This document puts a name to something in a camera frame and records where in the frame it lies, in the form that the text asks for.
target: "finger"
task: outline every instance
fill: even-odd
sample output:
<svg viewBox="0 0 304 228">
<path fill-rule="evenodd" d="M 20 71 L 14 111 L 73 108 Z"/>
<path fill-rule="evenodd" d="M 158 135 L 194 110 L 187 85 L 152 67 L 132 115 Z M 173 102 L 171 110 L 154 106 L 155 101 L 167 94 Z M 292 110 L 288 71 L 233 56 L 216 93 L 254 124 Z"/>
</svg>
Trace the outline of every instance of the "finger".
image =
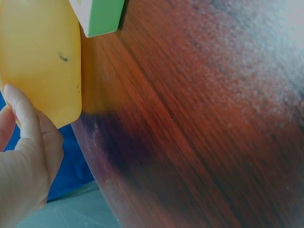
<svg viewBox="0 0 304 228">
<path fill-rule="evenodd" d="M 0 112 L 0 152 L 5 149 L 15 128 L 14 113 L 5 106 Z"/>
<path fill-rule="evenodd" d="M 51 185 L 59 171 L 64 156 L 62 149 L 63 137 L 46 115 L 37 109 L 36 113 L 39 116 L 40 128 L 43 134 L 45 158 L 49 172 L 49 183 Z"/>
<path fill-rule="evenodd" d="M 43 151 L 43 138 L 39 118 L 31 101 L 11 84 L 4 86 L 4 99 L 11 105 L 13 113 L 20 122 L 20 136 L 16 150 L 21 146 L 31 147 L 30 152 Z"/>
</svg>

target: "wooden surface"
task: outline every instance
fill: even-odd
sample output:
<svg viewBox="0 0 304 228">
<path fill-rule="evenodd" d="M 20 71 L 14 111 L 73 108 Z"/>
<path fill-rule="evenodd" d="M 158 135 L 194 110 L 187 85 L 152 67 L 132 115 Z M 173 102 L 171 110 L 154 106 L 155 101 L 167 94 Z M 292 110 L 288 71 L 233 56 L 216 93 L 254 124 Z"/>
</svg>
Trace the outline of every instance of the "wooden surface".
<svg viewBox="0 0 304 228">
<path fill-rule="evenodd" d="M 123 227 L 304 227 L 303 15 L 130 0 L 118 32 L 83 37 L 73 128 Z"/>
</svg>

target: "wood grain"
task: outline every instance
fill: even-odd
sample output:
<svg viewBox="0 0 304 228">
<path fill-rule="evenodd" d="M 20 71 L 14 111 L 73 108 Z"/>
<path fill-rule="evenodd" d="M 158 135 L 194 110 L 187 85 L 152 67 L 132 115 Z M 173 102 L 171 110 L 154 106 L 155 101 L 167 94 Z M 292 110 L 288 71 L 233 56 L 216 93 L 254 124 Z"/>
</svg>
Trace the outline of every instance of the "wood grain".
<svg viewBox="0 0 304 228">
<path fill-rule="evenodd" d="M 73 124 L 121 225 L 304 227 L 304 3 L 126 6 L 82 37 Z"/>
</svg>

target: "floor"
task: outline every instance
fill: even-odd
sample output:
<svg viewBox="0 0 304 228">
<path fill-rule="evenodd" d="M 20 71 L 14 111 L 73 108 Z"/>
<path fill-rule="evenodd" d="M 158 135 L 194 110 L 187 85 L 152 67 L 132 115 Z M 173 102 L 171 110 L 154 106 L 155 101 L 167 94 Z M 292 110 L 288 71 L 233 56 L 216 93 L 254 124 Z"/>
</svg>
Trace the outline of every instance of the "floor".
<svg viewBox="0 0 304 228">
<path fill-rule="evenodd" d="M 120 228 L 95 182 L 48 203 L 17 228 Z"/>
</svg>

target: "green and white box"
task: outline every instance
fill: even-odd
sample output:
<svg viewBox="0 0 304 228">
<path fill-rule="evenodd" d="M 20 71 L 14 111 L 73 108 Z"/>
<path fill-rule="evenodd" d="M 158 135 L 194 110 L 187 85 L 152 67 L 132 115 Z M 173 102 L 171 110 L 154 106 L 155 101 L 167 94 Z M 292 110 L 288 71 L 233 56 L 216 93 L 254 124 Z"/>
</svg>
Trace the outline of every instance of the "green and white box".
<svg viewBox="0 0 304 228">
<path fill-rule="evenodd" d="M 118 29 L 124 0 L 69 0 L 87 37 Z"/>
</svg>

